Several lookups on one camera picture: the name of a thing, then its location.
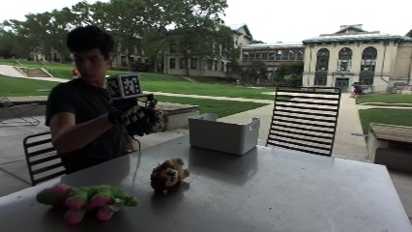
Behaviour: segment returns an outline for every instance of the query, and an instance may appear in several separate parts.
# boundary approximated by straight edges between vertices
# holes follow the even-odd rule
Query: chair back
[[[33,186],[66,175],[50,131],[29,135],[23,140],[23,147]]]
[[[331,156],[341,100],[341,88],[278,87],[267,146]]]
[[[5,97],[5,96],[0,96],[0,103],[3,104],[5,107],[14,107],[14,103],[11,102],[11,100]]]

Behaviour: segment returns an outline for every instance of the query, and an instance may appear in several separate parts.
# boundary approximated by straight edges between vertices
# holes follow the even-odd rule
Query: stuffed toy
[[[190,176],[190,170],[183,168],[182,158],[169,159],[154,168],[151,186],[157,192],[173,192],[181,189],[183,180]]]
[[[138,199],[113,186],[74,188],[58,185],[43,189],[37,195],[37,200],[45,205],[67,208],[65,221],[69,224],[81,223],[85,214],[91,210],[97,210],[97,218],[106,221],[123,205],[138,205]]]

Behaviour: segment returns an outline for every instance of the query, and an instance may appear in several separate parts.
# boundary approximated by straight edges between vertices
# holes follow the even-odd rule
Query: table surface
[[[155,194],[153,169],[182,157],[182,190]],[[35,201],[58,183],[114,185],[141,204],[110,221],[89,214],[67,226],[63,212]],[[0,198],[2,231],[412,231],[386,166],[258,146],[235,156],[190,146],[182,136]]]

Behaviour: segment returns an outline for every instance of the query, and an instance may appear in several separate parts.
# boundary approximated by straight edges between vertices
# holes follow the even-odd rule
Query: black glove
[[[151,132],[159,132],[165,127],[165,111],[139,105],[126,112],[113,109],[109,113],[109,119],[114,125],[126,125],[131,136],[143,136]]]

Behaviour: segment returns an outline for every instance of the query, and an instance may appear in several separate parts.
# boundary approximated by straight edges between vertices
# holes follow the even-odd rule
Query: roof
[[[243,49],[255,49],[255,48],[282,48],[282,47],[299,47],[303,48],[305,45],[302,42],[289,42],[289,43],[251,43],[243,46]]]
[[[405,36],[412,38],[412,30]]]
[[[373,32],[373,33],[350,33],[350,34],[330,34],[321,35],[303,41],[303,44],[313,44],[319,42],[355,42],[355,41],[411,41],[406,36]]]
[[[239,35],[243,35],[245,33],[241,31],[242,28],[245,28],[246,30],[246,36],[253,40],[254,37],[253,37],[253,34],[250,33],[250,30],[247,28],[247,25],[246,23],[242,23],[242,24],[233,24],[230,25],[230,28],[233,29],[233,31],[239,34]]]
[[[341,31],[335,32],[335,34],[346,33],[347,31],[367,32],[367,31],[362,30],[359,27],[357,27],[355,25],[350,25],[346,28],[343,28]]]

